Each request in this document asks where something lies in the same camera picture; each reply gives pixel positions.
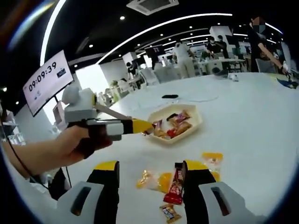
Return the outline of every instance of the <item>person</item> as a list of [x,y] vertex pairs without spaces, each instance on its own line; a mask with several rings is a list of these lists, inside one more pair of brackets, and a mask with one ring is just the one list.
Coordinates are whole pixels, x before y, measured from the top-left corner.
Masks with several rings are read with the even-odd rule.
[[215,43],[220,47],[224,58],[228,58],[228,45],[223,41],[223,37],[221,35],[218,36],[218,41]]
[[214,54],[221,52],[221,47],[215,43],[215,39],[213,37],[209,38],[209,43],[206,46],[206,51],[212,57]]
[[182,78],[195,77],[193,60],[189,55],[195,58],[189,47],[178,40],[173,49],[173,59],[178,62]]
[[[98,140],[91,140],[87,128],[73,126],[64,130],[54,140],[29,143],[23,146],[13,145],[13,148],[31,174],[39,175],[83,160],[84,155],[75,150],[82,139],[89,139],[90,144],[86,147],[93,146],[93,150],[110,146],[112,141],[105,135],[105,128],[103,127],[100,132]],[[2,147],[13,167],[24,178],[29,178],[30,174],[19,162],[9,143],[2,142]]]
[[266,48],[266,38],[262,34],[265,30],[265,21],[261,17],[251,18],[249,24],[248,39],[251,47],[251,72],[259,72],[256,59],[268,60],[270,59],[283,74],[287,74],[286,69],[277,60],[273,54]]
[[[223,41],[223,36],[218,36],[218,41],[215,41],[215,43],[220,47],[220,51],[223,53],[224,58],[228,57],[228,45]],[[230,70],[229,62],[222,62],[222,67],[225,70]]]
[[136,76],[136,68],[130,62],[127,63],[127,68],[128,68],[128,78],[129,79],[134,78]]

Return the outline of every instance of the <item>snack package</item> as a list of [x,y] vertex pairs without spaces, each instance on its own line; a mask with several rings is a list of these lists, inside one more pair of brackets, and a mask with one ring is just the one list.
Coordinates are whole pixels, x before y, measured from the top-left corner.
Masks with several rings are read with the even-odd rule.
[[176,167],[176,172],[169,192],[164,196],[164,202],[172,204],[182,204],[183,202],[183,171],[182,167]]
[[167,223],[172,223],[181,218],[181,216],[178,213],[176,213],[176,211],[174,210],[173,204],[162,205],[160,206],[160,209],[166,216]]
[[183,110],[180,114],[177,116],[174,116],[172,118],[169,118],[168,121],[171,122],[171,124],[175,127],[177,127],[181,122],[183,122],[186,119],[189,119],[190,115],[186,110]]
[[150,135],[154,132],[154,130],[157,128],[161,129],[161,125],[162,125],[162,120],[158,120],[158,121],[155,121],[153,122],[153,127],[146,130],[145,132],[143,132],[142,134],[145,136],[145,135]]
[[189,128],[192,127],[192,124],[188,123],[187,121],[183,121],[178,125],[176,135],[180,135],[187,131]]
[[217,182],[220,181],[220,167],[223,160],[222,153],[203,153],[202,159],[204,164],[209,168]]
[[156,190],[166,194],[170,186],[171,178],[172,173],[155,174],[145,170],[142,179],[137,182],[136,187],[138,189],[146,188]]

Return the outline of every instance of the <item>human arm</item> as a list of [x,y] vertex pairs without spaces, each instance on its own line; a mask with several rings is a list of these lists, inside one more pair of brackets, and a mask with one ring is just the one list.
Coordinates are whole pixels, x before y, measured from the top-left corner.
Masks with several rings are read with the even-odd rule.
[[191,55],[191,57],[195,58],[195,55],[191,50],[188,50],[188,53]]
[[274,63],[276,64],[277,67],[279,67],[279,69],[282,69],[282,64],[279,62],[279,60],[277,60],[273,54],[271,52],[268,51],[268,49],[266,49],[266,47],[263,45],[263,43],[259,43],[258,47],[261,49],[261,51]]
[[[75,148],[82,139],[88,138],[88,129],[73,126],[67,128],[54,140],[30,143],[24,146],[13,145],[13,148],[31,174],[38,175],[83,160],[84,155],[77,152]],[[99,139],[99,142],[95,143],[95,149],[105,148],[112,144],[107,136],[99,134]],[[25,178],[29,177],[28,172],[15,156],[9,143],[3,142],[2,145],[8,159],[16,170]]]

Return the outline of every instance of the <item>black ceiling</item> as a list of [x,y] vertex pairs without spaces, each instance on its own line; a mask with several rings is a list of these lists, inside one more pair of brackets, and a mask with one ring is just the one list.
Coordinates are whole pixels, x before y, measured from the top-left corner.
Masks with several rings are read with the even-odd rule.
[[[251,8],[249,6],[238,6],[236,8],[236,5],[227,2],[211,4],[205,1],[180,0],[179,6],[162,10],[150,16],[145,16],[127,8],[126,4],[128,2],[128,0],[67,0],[58,14],[51,31],[45,60],[47,61],[62,49],[64,49],[68,61],[83,56],[106,53],[124,40],[147,28],[171,19],[192,14],[232,13],[233,16],[196,17],[159,27],[125,44],[103,62],[111,61],[117,58],[119,54],[123,55],[128,51],[135,50],[145,44],[161,39],[160,34],[163,34],[163,37],[167,37],[176,33],[190,31],[190,26],[192,26],[192,29],[209,29],[212,25],[216,25],[220,22],[221,25],[229,25],[234,28],[235,33],[244,34],[246,33],[245,27],[240,28],[239,25],[247,24],[251,14],[263,16],[269,24],[284,32],[290,30],[289,24],[287,23],[287,21],[290,20],[290,16],[278,17],[281,15],[281,12],[271,12],[269,9],[264,12],[256,12],[256,6],[254,5],[252,5]],[[11,111],[19,111],[25,104],[24,96],[21,92],[22,86],[39,68],[43,36],[56,4],[57,1],[38,18],[22,36],[22,39],[13,50],[1,54],[3,56],[1,56],[2,59],[0,62],[1,86],[6,86],[7,92],[3,93],[0,91],[0,98],[5,107]],[[125,20],[121,21],[121,16],[125,16]],[[275,37],[273,38],[281,38],[278,32],[272,31],[275,33]],[[209,30],[193,32],[193,35],[201,34],[209,34]],[[189,36],[190,33],[186,33],[179,37],[184,38]],[[168,39],[159,43],[163,44],[166,42],[168,42]],[[76,69],[93,64],[99,59],[100,57],[84,63],[78,63]]]

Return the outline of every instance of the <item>white pillar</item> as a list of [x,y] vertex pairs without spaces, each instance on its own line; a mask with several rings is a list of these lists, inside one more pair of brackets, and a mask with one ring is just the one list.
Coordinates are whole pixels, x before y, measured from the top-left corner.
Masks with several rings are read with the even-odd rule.
[[137,59],[137,55],[135,52],[128,52],[122,57],[122,59],[124,60],[125,64],[128,62],[132,63],[133,60]]
[[223,37],[223,41],[228,45],[228,52],[233,52],[233,48],[235,48],[235,45],[230,45],[228,43],[228,40],[226,36],[232,36],[232,32],[230,31],[229,27],[225,26],[214,26],[210,28],[210,34],[212,37],[215,38],[215,41],[218,41],[218,36],[221,35]]

